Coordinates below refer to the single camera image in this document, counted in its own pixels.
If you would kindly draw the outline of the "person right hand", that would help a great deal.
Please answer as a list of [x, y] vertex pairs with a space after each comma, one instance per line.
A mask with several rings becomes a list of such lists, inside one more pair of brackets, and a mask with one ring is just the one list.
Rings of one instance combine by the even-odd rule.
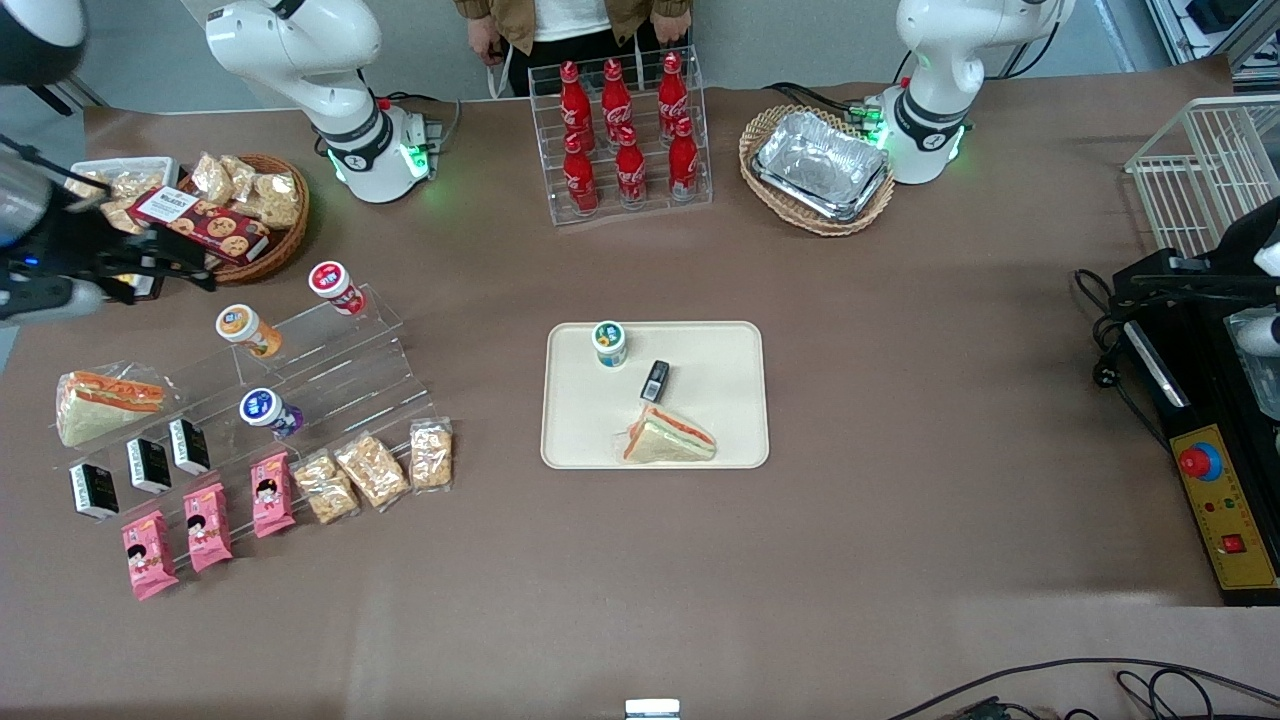
[[467, 20], [467, 41], [471, 51], [485, 67], [497, 67], [504, 61], [506, 41], [492, 15]]

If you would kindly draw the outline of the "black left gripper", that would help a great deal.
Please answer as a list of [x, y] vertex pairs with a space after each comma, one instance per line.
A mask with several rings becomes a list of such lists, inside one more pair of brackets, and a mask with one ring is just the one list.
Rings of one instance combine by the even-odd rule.
[[1202, 299], [1265, 300], [1277, 292], [1279, 197], [1233, 222], [1212, 251], [1212, 274], [1133, 275], [1132, 286], [1152, 293]]

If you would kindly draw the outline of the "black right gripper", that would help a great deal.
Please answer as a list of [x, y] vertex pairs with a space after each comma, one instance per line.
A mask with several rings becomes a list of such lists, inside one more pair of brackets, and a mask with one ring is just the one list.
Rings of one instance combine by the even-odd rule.
[[28, 232], [28, 274], [83, 281], [106, 297], [159, 297], [169, 279], [206, 292], [218, 288], [198, 241], [125, 233], [88, 206], [45, 211]]

